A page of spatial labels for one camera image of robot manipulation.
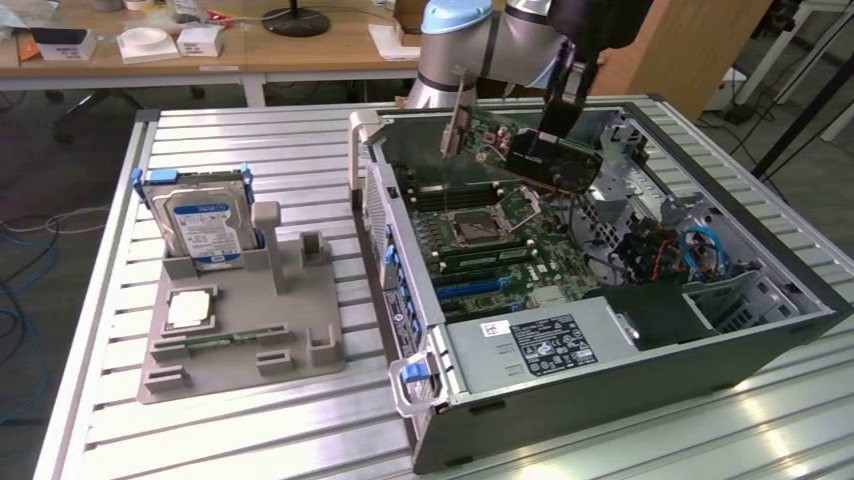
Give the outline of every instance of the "hard drive label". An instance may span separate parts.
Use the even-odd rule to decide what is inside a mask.
[[[174,207],[174,218],[186,251],[201,269],[204,264],[210,265],[208,269],[217,268],[240,256],[237,233],[226,224],[230,218],[226,204]]]

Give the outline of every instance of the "blue pcie slot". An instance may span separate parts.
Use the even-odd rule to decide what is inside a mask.
[[[448,298],[464,297],[466,295],[477,295],[480,293],[498,292],[507,286],[509,277],[498,278],[488,282],[472,283],[460,287],[440,288],[436,290],[438,300]]]

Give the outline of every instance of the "aluminum table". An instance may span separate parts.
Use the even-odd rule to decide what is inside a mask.
[[[663,102],[633,101],[824,280],[854,300],[854,263]],[[508,101],[523,104],[524,101]],[[118,187],[35,478],[413,478],[346,199],[346,117],[390,104],[145,112]],[[691,183],[649,147],[673,193]],[[280,239],[330,240],[346,369],[153,405],[134,401],[162,240],[132,193],[133,167],[248,162]],[[735,388],[425,479],[854,477],[854,321]]]

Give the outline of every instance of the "power supply label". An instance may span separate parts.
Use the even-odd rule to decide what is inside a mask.
[[[537,377],[597,362],[572,315],[512,325],[509,330],[528,371]]]

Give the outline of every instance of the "hard drive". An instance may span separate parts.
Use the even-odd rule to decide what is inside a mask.
[[[258,248],[252,226],[252,174],[245,166],[222,172],[154,170],[133,188],[150,210],[170,257],[190,257],[198,271],[238,266],[244,250]]]

